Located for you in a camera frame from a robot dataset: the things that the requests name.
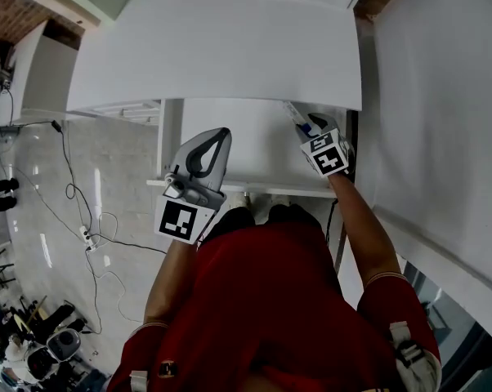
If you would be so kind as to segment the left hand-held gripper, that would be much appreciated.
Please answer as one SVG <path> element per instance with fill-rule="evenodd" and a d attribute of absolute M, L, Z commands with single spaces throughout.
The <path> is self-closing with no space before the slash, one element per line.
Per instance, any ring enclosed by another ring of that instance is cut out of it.
<path fill-rule="evenodd" d="M 221 185 L 232 135 L 226 127 L 204 131 L 181 145 L 157 198 L 154 232 L 195 244 L 226 200 Z"/>

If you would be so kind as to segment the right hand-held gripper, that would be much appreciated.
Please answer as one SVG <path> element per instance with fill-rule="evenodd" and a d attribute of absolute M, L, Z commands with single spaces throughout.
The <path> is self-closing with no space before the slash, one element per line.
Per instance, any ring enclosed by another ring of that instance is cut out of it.
<path fill-rule="evenodd" d="M 355 150 L 333 116 L 308 114 L 305 124 L 296 125 L 296 132 L 302 142 L 302 153 L 321 177 L 353 174 Z"/>

